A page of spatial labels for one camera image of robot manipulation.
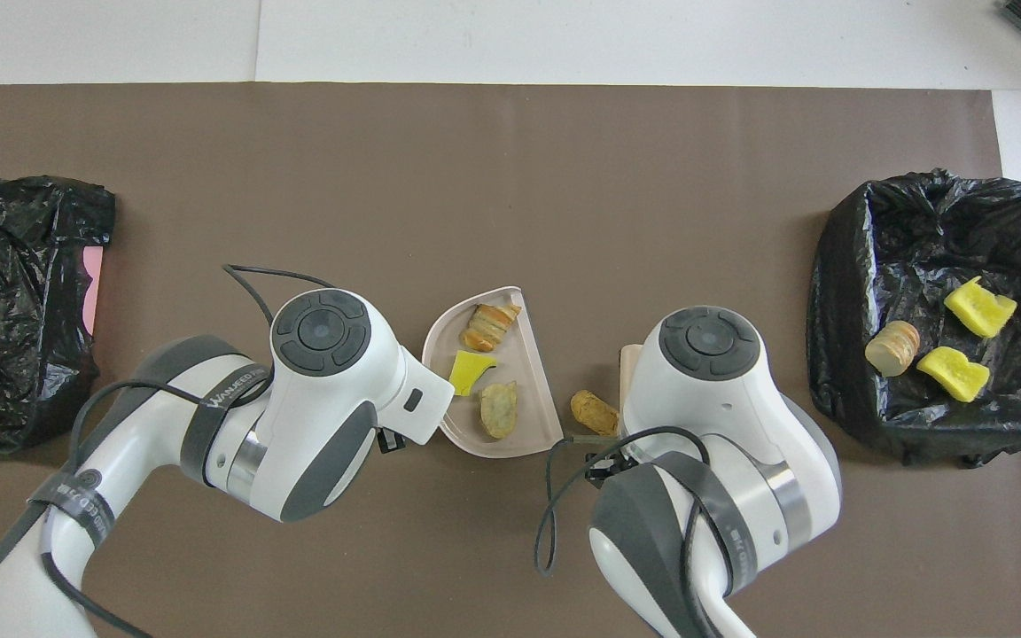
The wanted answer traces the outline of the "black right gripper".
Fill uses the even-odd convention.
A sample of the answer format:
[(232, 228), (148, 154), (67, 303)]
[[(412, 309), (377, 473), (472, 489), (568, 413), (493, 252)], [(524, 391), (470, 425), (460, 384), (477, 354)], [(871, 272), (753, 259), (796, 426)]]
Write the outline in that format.
[(585, 481), (589, 484), (603, 484), (607, 478), (620, 475), (621, 472), (635, 468), (640, 464), (639, 460), (629, 455), (623, 448), (616, 451), (598, 453), (586, 453)]

